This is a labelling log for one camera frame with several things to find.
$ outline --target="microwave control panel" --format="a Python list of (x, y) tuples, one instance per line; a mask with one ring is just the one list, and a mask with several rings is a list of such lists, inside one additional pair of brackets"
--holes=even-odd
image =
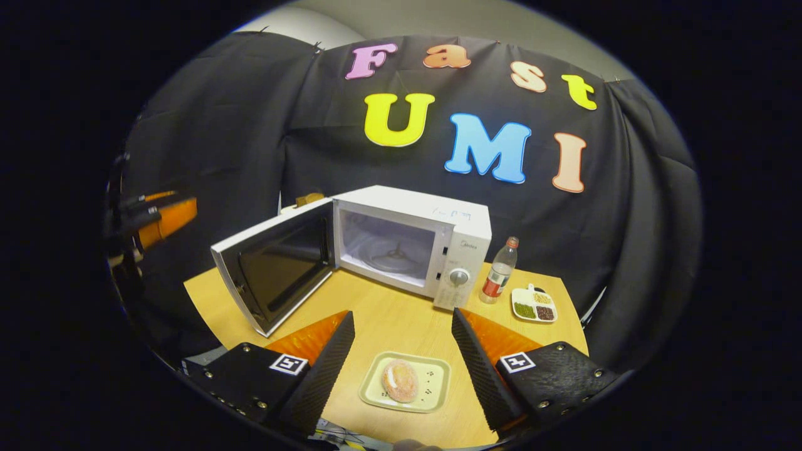
[(454, 232), (440, 274), (435, 307), (452, 311), (455, 307), (465, 307), (476, 286), (489, 246), (489, 238)]

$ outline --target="microwave door window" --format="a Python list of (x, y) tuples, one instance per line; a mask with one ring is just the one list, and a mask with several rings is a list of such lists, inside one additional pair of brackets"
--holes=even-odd
[(240, 254), (242, 273), (262, 309), (272, 313), (284, 307), (327, 265), (325, 240), (326, 223), (316, 221)]
[(340, 210), (342, 259), (388, 277), (425, 286), (435, 233)]

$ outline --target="plastic bottle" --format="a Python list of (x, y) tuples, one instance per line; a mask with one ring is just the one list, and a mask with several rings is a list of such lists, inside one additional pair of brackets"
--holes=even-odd
[(479, 293), (482, 302), (493, 304), (498, 300), (517, 262), (518, 238), (507, 238), (507, 245), (502, 247), (493, 259), (488, 279), (484, 281), (482, 291)]

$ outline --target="letter m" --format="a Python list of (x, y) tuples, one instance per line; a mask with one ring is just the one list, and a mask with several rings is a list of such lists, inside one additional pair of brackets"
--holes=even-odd
[(532, 135), (532, 130), (525, 125), (509, 122), (501, 128), (496, 137), (490, 140), (482, 121), (472, 115), (456, 113), (451, 116), (456, 125), (454, 153), (446, 162), (446, 170), (452, 173), (467, 174), (473, 167), (468, 162), (468, 154), (473, 155), (476, 171), (484, 175), (493, 162), (499, 164), (493, 169), (493, 176), (509, 183), (524, 183), (526, 176), (524, 166), (524, 144)]

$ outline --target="yellow letter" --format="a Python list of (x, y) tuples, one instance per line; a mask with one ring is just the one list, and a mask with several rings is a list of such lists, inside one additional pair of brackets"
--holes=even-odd
[(468, 59), (468, 51), (465, 47), (444, 44), (442, 46), (434, 46), (426, 51), (429, 54), (423, 59), (423, 65), (426, 67), (439, 68), (439, 67), (466, 67), (471, 63)]
[(387, 118), (390, 116), (390, 105), (398, 100), (394, 94), (371, 94), (365, 97), (367, 114), (365, 115), (365, 136), (372, 142), (388, 146), (403, 147), (412, 144), (423, 135), (426, 126), (426, 110), (435, 97), (430, 94), (409, 94), (409, 122), (407, 128), (395, 132), (387, 127)]
[(579, 180), (582, 149), (588, 144), (579, 136), (568, 133), (554, 133), (554, 139), (560, 143), (560, 170), (552, 183), (563, 191), (581, 193), (585, 190), (585, 185)]
[(562, 79), (568, 82), (568, 93), (577, 105), (589, 110), (596, 109), (596, 102), (588, 99), (588, 92), (593, 94), (593, 87), (585, 84), (582, 77), (579, 75), (563, 75)]
[(523, 61), (513, 61), (509, 68), (512, 69), (513, 74), (510, 76), (516, 85), (535, 92), (546, 90), (546, 82), (542, 79), (543, 71), (538, 66)]

